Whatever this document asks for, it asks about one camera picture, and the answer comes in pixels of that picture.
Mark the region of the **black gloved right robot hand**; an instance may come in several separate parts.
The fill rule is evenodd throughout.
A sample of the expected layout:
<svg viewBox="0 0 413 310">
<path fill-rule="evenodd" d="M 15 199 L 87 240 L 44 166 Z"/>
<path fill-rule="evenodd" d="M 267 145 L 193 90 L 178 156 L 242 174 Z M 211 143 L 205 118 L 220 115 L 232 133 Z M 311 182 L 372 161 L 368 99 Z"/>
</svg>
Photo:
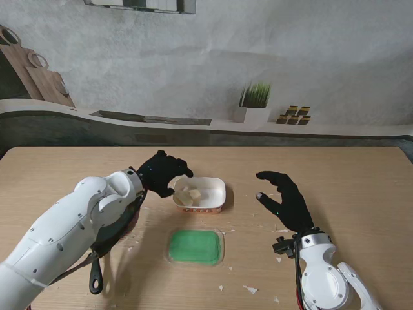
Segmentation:
<svg viewBox="0 0 413 310">
<path fill-rule="evenodd" d="M 256 199 L 268 211 L 276 215 L 287 229 L 303 233 L 314 227 L 303 195 L 287 174 L 261 171 L 256 174 L 256 177 L 260 180 L 267 180 L 277 187 L 277 191 L 281 194 L 281 203 L 262 192 L 256 194 Z"/>
</svg>

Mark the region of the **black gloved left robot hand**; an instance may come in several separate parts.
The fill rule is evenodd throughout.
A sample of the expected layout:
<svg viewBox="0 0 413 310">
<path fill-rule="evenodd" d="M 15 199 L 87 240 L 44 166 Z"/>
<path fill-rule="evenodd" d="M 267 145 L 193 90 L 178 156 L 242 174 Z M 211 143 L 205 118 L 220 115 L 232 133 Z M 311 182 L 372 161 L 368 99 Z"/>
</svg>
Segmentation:
<svg viewBox="0 0 413 310">
<path fill-rule="evenodd" d="M 194 176 L 186 161 L 168 155 L 163 150 L 158 150 L 149 160 L 144 162 L 137 170 L 143 187 L 155 192 L 161 198 L 174 194 L 174 189 L 168 184 L 178 176 Z"/>
</svg>

